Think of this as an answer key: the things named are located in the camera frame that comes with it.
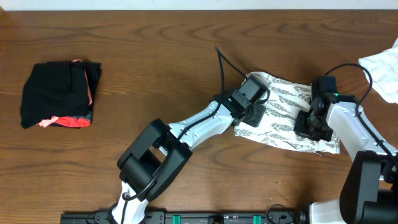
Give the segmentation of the white fern print garment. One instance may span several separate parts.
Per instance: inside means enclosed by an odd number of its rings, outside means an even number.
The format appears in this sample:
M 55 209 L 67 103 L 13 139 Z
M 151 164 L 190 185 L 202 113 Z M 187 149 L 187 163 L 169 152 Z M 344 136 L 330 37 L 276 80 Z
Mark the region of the white fern print garment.
M 247 76 L 254 76 L 268 84 L 271 93 L 262 97 L 266 100 L 263 104 L 266 110 L 259 126 L 254 128 L 242 122 L 234 128 L 235 136 L 291 151 L 340 152 L 340 139 L 336 134 L 332 135 L 331 141 L 312 141 L 294 132 L 298 112 L 310 108 L 310 86 L 273 77 L 265 72 L 251 72 Z

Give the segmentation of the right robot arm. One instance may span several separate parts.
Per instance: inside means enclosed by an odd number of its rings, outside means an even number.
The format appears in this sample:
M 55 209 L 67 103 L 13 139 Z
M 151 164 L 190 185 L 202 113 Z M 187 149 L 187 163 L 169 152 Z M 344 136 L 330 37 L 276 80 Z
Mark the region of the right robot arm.
M 310 109 L 298 112 L 296 135 L 331 141 L 336 134 L 352 160 L 339 198 L 312 203 L 308 223 L 397 223 L 397 149 L 358 103 L 338 93 L 334 77 L 323 76 L 312 81 Z

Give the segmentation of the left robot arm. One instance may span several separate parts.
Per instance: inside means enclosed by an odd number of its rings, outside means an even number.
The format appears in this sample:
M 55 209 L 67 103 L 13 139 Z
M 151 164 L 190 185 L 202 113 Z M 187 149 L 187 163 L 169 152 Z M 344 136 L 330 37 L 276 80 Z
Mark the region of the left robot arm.
M 269 99 L 268 84 L 249 76 L 238 89 L 215 95 L 201 112 L 177 123 L 153 120 L 117 161 L 122 192 L 113 223 L 140 223 L 149 202 L 176 178 L 193 149 L 230 127 L 258 127 Z

